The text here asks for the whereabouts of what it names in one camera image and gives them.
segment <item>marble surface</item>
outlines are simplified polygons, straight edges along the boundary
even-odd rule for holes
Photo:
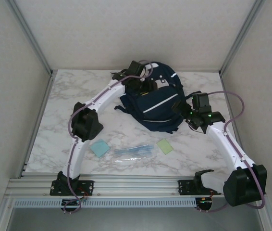
[[[59,70],[39,127],[26,172],[61,171],[68,157],[72,138],[67,123],[76,102],[85,102],[99,93],[110,81],[112,71]],[[196,90],[222,90],[218,73],[178,72],[185,94]],[[213,111],[230,118],[223,94],[210,96]],[[114,110],[121,105],[113,102],[99,116],[104,130],[93,140],[104,139],[111,150],[97,158],[88,150],[82,163],[82,173],[151,176],[193,176],[204,169],[226,172],[226,164],[214,143],[204,134],[193,132],[183,122],[174,134],[150,132],[130,115]],[[166,138],[174,148],[165,155],[160,149],[154,158],[115,163],[112,150],[139,143],[157,143]]]

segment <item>clear plastic bag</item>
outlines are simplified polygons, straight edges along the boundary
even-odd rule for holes
[[[140,144],[134,147],[125,147],[113,150],[114,162],[124,162],[131,160],[144,160],[156,156],[157,147],[154,144]]]

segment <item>backpack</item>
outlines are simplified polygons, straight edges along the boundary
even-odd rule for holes
[[[157,89],[139,92],[126,88],[125,94],[120,97],[124,108],[116,106],[114,109],[130,114],[150,131],[172,134],[183,121],[183,117],[175,113],[172,106],[179,101],[186,102],[191,94],[185,97],[179,76],[168,65],[159,62],[151,64],[153,72],[142,84],[149,86],[155,81]],[[151,69],[151,65],[146,65],[145,69]]]

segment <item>gray wall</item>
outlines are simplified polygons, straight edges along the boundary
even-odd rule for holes
[[[272,0],[265,2],[223,79],[227,90],[245,99],[238,130],[246,152],[268,170],[266,191],[272,202]],[[240,103],[231,103],[238,113]]]
[[[254,0],[16,0],[52,69],[221,67]]]
[[[17,176],[48,77],[0,0],[0,201]]]

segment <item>backpack strap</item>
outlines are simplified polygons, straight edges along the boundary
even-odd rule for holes
[[[124,107],[122,107],[121,105],[115,106],[114,109],[115,109],[115,110],[119,109],[120,111],[122,111],[122,112],[124,112],[124,113],[126,113],[126,114],[129,114],[129,113],[127,112],[127,110],[126,110]]]

